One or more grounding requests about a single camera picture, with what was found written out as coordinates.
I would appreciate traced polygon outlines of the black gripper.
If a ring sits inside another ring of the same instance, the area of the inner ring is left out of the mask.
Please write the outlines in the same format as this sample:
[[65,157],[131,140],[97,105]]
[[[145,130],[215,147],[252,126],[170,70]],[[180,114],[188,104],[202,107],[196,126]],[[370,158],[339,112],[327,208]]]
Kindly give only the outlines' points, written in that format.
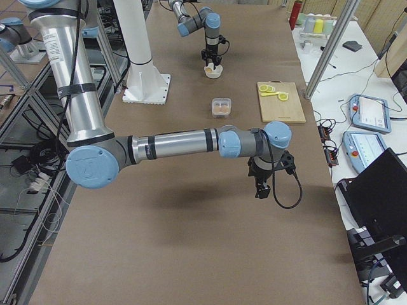
[[271,191],[271,187],[266,183],[272,176],[272,162],[265,161],[260,157],[250,157],[247,165],[249,167],[249,177],[255,178],[256,194],[255,198],[266,199]]
[[205,61],[204,68],[209,68],[209,61],[211,61],[214,62],[214,71],[221,70],[220,62],[222,61],[222,56],[218,55],[218,46],[206,46],[206,48],[201,51],[201,57],[202,60]]

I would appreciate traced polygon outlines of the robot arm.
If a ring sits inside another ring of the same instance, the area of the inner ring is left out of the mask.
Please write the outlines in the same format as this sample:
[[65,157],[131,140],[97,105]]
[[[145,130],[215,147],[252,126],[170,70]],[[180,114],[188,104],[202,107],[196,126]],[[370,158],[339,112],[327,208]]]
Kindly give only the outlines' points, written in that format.
[[[65,166],[69,178],[81,187],[102,188],[112,183],[121,169],[170,156],[219,151],[224,158],[250,157],[248,176],[255,178],[255,198],[267,198],[272,178],[275,194],[275,171],[285,170],[294,175],[298,185],[294,157],[286,150],[292,137],[288,125],[280,121],[268,123],[264,129],[239,130],[233,125],[187,132],[164,133],[148,137],[117,137],[108,128],[99,102],[96,85],[83,42],[83,29],[96,29],[98,9],[96,1],[19,1],[27,8],[31,25],[43,38],[57,85],[57,95],[64,107],[70,135],[70,151]],[[219,41],[220,16],[209,8],[200,9],[196,25],[178,6],[184,36],[205,29],[205,43],[209,51]],[[114,1],[121,31],[130,51],[129,79],[126,102],[164,104],[170,84],[170,74],[160,74],[153,64],[142,4],[131,6]]]
[[197,10],[196,15],[188,14],[185,5],[187,1],[167,1],[169,10],[177,18],[177,29],[181,37],[186,37],[200,29],[204,30],[205,48],[201,51],[202,60],[205,61],[204,71],[210,78],[218,78],[222,72],[222,53],[219,45],[226,44],[228,40],[220,34],[221,17],[210,7],[204,6]]

